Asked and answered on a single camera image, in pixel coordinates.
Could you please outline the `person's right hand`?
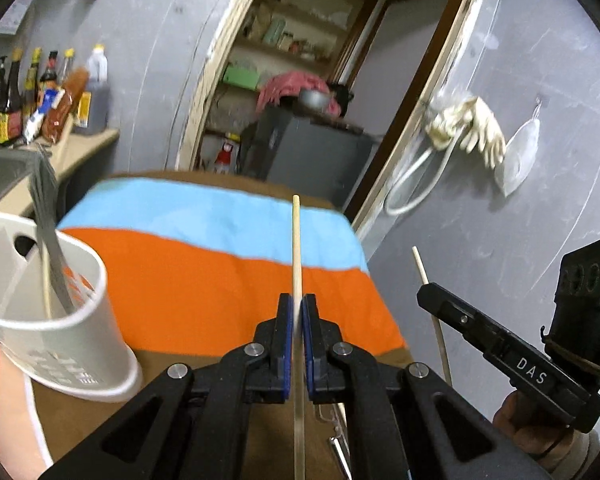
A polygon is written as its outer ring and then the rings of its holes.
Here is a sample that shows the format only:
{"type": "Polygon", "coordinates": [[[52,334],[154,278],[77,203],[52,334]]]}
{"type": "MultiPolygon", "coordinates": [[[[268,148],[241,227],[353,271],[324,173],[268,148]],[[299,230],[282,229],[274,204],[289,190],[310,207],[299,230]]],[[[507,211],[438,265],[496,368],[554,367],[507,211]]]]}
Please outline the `person's right hand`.
{"type": "Polygon", "coordinates": [[[509,393],[493,417],[493,426],[548,472],[565,463],[564,471],[574,474],[588,454],[588,437],[552,427],[548,422],[535,422],[531,415],[522,414],[518,404],[518,392],[509,393]]]}

